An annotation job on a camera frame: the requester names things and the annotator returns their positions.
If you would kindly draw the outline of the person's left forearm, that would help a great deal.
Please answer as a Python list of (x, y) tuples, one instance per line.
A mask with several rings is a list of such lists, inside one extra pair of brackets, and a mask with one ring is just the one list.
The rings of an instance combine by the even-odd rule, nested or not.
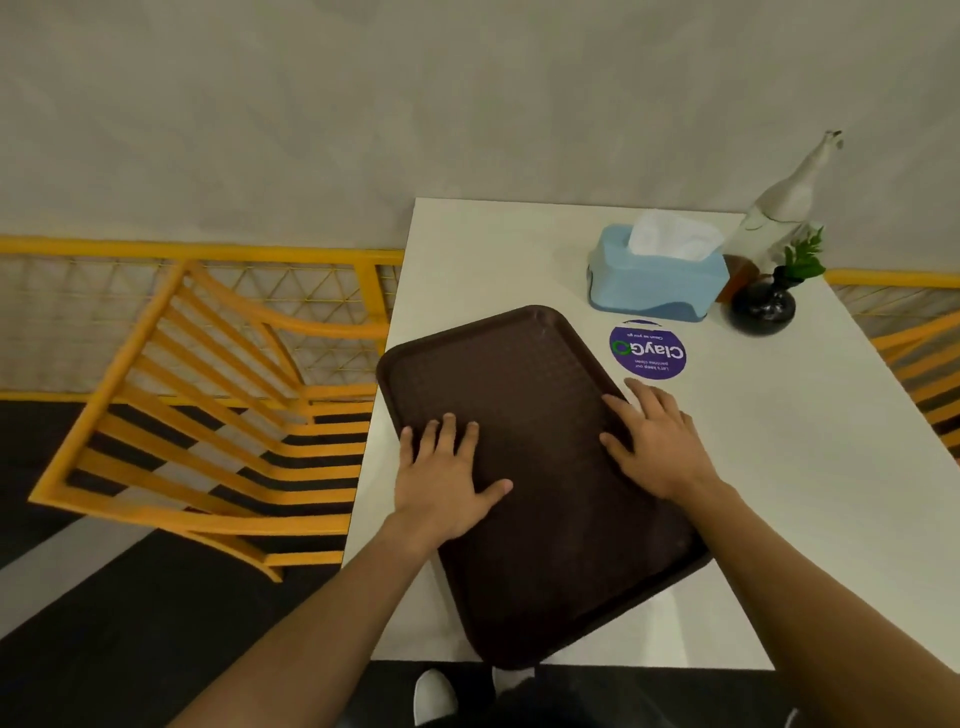
[(333, 728), (435, 543), (391, 515), (328, 583), (261, 637), (169, 728)]

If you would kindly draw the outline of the white bottle-shaped vase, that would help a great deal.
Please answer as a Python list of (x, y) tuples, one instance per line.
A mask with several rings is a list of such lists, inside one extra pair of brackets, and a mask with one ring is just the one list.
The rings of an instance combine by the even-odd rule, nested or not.
[(757, 197), (723, 249), (731, 278), (772, 272), (781, 250), (810, 222), (818, 178), (844, 144), (842, 130), (825, 131), (793, 172)]

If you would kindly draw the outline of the person's left hand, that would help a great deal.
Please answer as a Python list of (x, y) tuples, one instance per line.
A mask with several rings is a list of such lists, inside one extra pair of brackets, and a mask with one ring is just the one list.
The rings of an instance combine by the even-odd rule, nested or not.
[(495, 507), (483, 512), (476, 503), (476, 495), (484, 491), (477, 491), (474, 485), (479, 424), (469, 421), (458, 437), (457, 421), (456, 457), (453, 463), (443, 466), (436, 460), (442, 418), (429, 420), (420, 439), (414, 439), (414, 465), (401, 474), (397, 472), (394, 482), (390, 519), (398, 524), (406, 542), (422, 555), (465, 535)]

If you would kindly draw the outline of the green plant sprig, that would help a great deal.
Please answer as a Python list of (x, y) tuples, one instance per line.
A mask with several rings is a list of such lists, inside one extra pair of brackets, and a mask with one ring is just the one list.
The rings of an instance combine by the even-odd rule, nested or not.
[(804, 282), (821, 277), (827, 269), (820, 260), (823, 225), (807, 225), (802, 235), (796, 236), (783, 250), (783, 276), (791, 282)]

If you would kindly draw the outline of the person's right forearm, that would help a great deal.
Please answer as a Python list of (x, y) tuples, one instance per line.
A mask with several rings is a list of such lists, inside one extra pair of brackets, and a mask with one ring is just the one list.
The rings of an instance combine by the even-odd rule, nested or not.
[(799, 710), (822, 728), (960, 728), (960, 673), (814, 564), (719, 479), (674, 489)]

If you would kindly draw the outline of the white tissue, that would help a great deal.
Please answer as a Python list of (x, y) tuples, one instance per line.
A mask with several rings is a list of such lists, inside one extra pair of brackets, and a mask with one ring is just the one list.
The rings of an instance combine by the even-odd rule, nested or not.
[(627, 249), (637, 257), (700, 262), (720, 250), (725, 239), (713, 224), (674, 211), (649, 209), (631, 226)]

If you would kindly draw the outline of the yellow slatted chair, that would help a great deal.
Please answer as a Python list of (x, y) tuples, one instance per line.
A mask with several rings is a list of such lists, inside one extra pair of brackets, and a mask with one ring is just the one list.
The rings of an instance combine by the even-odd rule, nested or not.
[(177, 262), (28, 495), (161, 531), (274, 583), (344, 561), (387, 342), (377, 262)]
[(960, 310), (870, 343), (960, 466)]

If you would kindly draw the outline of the purple round sticker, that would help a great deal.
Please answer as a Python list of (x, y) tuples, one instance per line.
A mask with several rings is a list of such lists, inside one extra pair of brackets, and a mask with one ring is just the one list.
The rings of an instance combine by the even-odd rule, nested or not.
[(677, 334), (652, 320), (618, 323), (608, 335), (608, 348), (624, 370), (643, 380), (674, 379), (689, 362), (687, 348)]

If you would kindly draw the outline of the person's right hand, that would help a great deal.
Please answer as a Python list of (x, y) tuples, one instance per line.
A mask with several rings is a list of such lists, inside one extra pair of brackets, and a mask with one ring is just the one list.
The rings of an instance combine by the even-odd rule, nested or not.
[(623, 474), (647, 493), (688, 508), (709, 494), (731, 490), (716, 471), (693, 419), (672, 394), (666, 392), (666, 421), (640, 426), (624, 423), (627, 407), (634, 404), (611, 394), (603, 395), (603, 402), (629, 435), (630, 442), (621, 443), (632, 451), (634, 464), (632, 472)]

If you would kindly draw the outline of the dark brown plastic tray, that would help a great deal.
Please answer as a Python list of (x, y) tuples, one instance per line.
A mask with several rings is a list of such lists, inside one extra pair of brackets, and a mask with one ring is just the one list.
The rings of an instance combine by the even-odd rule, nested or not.
[(618, 385), (556, 309), (527, 305), (392, 346), (376, 380), (396, 430), (477, 422), (479, 490), (512, 490), (439, 548), (469, 644), (529, 669), (709, 564), (672, 504), (636, 486), (599, 441), (628, 432), (603, 402)]

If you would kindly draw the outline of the white shoe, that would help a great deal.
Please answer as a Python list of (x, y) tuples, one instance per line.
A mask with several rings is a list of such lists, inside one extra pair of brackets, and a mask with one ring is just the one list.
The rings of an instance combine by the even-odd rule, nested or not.
[(429, 668), (414, 683), (413, 719), (415, 728), (455, 716), (459, 701), (450, 680), (437, 668)]

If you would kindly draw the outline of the yellow mesh railing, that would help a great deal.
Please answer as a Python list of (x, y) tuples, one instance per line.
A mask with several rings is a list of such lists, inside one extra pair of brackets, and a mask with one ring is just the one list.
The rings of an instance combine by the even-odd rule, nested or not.
[(869, 338), (960, 312), (960, 273), (832, 269), (824, 279)]
[(94, 240), (0, 234), (0, 402), (84, 402), (183, 261), (233, 295), (306, 323), (273, 325), (307, 384), (368, 383), (389, 326), (401, 249)]

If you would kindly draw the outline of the black round vase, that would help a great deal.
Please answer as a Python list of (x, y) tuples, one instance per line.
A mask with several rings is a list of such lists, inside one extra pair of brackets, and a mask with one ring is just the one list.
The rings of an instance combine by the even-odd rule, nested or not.
[(773, 273), (762, 275), (733, 295), (727, 320), (744, 334), (777, 334), (795, 319), (797, 303), (791, 290), (803, 282), (788, 274), (785, 266), (777, 266)]

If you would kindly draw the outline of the brown amber container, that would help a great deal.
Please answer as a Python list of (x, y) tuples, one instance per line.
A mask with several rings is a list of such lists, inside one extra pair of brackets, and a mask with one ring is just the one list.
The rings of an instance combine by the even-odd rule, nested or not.
[(718, 305), (729, 304), (739, 290), (757, 280), (761, 276), (758, 265), (750, 258), (733, 253), (724, 253), (728, 280), (721, 292), (715, 298)]

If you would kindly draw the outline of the blue tissue box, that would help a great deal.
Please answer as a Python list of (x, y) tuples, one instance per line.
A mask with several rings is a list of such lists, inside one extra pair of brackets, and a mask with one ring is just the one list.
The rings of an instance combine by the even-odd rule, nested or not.
[(630, 226), (603, 228), (587, 257), (587, 300), (596, 310), (699, 323), (730, 280), (724, 255), (716, 250), (700, 261), (635, 255), (628, 248)]

